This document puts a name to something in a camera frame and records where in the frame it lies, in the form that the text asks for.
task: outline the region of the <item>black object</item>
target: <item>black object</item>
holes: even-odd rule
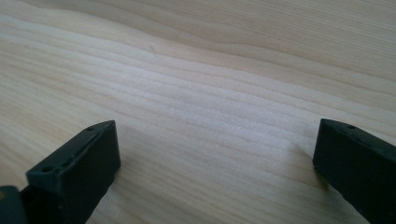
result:
[[[322,119],[315,169],[372,224],[396,224],[396,147],[349,124]]]
[[[0,223],[85,223],[119,168],[115,121],[93,125],[29,170],[21,193],[0,187]]]

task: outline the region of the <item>wooden surface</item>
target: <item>wooden surface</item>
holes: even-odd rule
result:
[[[395,64],[391,0],[1,0],[0,185],[114,119],[88,223],[367,223],[312,155],[321,118],[396,145]]]

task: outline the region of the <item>small hole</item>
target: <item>small hole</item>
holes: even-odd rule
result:
[[[53,166],[46,166],[43,169],[41,169],[41,171],[44,173],[51,172],[52,170],[53,170]]]

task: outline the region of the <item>black plastic piece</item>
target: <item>black plastic piece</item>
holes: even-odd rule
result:
[[[119,168],[115,121],[83,130],[27,172],[21,203],[28,223],[85,223]]]
[[[0,223],[27,224],[20,192],[13,186],[0,187]]]
[[[322,119],[315,169],[372,224],[396,224],[396,147],[349,124]]]

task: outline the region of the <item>table surface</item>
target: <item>table surface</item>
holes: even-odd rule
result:
[[[322,118],[396,145],[391,0],[2,0],[0,185],[117,122],[88,223],[368,223],[312,167]]]

